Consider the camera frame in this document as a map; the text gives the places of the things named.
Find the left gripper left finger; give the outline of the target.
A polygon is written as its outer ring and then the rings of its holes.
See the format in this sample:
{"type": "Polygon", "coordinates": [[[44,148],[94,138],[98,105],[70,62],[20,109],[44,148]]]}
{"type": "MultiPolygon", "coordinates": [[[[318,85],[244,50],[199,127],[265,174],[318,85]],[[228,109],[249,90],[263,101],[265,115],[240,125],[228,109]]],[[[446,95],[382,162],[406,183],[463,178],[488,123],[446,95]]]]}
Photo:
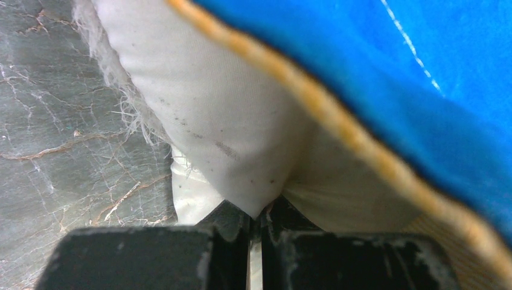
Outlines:
{"type": "Polygon", "coordinates": [[[193,226],[69,232],[37,289],[245,289],[250,217],[222,202],[193,226]]]}

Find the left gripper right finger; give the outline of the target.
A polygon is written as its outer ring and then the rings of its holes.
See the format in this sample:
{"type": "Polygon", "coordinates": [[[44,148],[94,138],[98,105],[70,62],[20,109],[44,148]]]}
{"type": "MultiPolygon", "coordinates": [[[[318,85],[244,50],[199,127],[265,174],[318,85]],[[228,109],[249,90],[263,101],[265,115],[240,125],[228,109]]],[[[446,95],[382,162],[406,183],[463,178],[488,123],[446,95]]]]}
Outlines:
{"type": "Polygon", "coordinates": [[[260,222],[264,289],[459,289],[429,236],[327,232],[283,197],[260,222]]]}

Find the white pillow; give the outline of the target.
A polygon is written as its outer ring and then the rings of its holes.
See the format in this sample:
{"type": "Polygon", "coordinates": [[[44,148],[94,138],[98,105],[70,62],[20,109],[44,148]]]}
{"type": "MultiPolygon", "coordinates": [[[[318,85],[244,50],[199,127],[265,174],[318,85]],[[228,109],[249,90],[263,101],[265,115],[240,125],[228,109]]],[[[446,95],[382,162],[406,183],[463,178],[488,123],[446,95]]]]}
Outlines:
{"type": "Polygon", "coordinates": [[[254,218],[279,196],[327,231],[398,231],[419,216],[277,81],[164,1],[74,1],[73,18],[128,127],[171,145],[180,224],[222,201],[254,218]]]}

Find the blue yellow pillowcase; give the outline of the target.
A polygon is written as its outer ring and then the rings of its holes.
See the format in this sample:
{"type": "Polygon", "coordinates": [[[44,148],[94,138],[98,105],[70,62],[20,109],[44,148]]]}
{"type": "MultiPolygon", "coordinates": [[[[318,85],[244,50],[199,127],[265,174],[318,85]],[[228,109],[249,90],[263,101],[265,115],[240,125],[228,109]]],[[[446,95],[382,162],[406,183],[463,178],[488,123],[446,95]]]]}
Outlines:
{"type": "Polygon", "coordinates": [[[170,1],[511,288],[510,1],[170,1]]]}

